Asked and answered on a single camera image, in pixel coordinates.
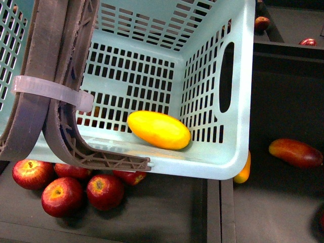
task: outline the white plastic strap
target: white plastic strap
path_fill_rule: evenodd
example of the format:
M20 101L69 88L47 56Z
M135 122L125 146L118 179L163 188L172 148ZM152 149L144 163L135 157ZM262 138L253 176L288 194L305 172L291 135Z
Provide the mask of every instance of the white plastic strap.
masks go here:
M76 106L77 110L90 112L94 101L94 96L80 90L75 91L64 85L57 84L45 79L30 76L15 76L11 92L29 93L49 97L52 99L64 101Z

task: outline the dark gray tray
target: dark gray tray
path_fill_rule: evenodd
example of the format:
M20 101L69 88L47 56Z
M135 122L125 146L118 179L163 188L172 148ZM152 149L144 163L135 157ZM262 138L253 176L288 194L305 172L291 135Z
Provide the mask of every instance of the dark gray tray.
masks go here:
M125 200L113 210L87 205L72 218L57 219L43 211L42 191L13 181L13 165L0 175L0 242L220 243L218 181L148 174L126 188Z
M257 4L256 17L265 16L271 25L255 33L256 42L276 42L297 46L305 38L314 38L318 49L324 48L324 5L307 0L264 0Z
M324 152L323 57L320 50L255 45L251 175L234 186L237 243L324 242L324 167L302 170L268 153L282 137Z

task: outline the basket grid slot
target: basket grid slot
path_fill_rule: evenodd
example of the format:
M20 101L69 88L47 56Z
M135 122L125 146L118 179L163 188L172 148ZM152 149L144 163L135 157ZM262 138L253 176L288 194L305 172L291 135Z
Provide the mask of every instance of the basket grid slot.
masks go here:
M169 60L92 43L85 74L121 82L127 88L124 96L84 88L94 95L95 105L92 112L78 112L77 124L131 133L127 125L131 112L151 110L168 114L174 67L175 63Z
M0 111L3 108L20 48L25 38L27 19L11 0L0 3Z
M230 34L232 19L201 46L186 62L180 120L191 130L196 142L223 143L224 125L217 124L215 105L215 72L218 68L222 39Z
M216 0L178 0L168 22L102 2L96 29L180 51Z

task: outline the yellow mango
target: yellow mango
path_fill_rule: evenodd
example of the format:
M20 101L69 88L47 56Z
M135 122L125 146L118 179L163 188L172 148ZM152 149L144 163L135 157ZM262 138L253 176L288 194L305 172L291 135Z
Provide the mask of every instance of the yellow mango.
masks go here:
M191 140L189 129L172 116L139 110L128 116L132 132L146 142L164 149L181 149Z
M244 168L241 170L240 173L234 176L233 181L238 184L246 182L250 176L250 167L251 167L251 154L249 151L248 159Z

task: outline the basket handle hole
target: basket handle hole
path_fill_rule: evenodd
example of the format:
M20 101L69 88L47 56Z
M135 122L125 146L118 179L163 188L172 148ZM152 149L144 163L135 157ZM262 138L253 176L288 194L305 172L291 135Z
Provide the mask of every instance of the basket handle hole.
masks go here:
M221 74L219 80L219 106L221 113L228 110L232 96L234 62L234 43L230 42L224 51Z

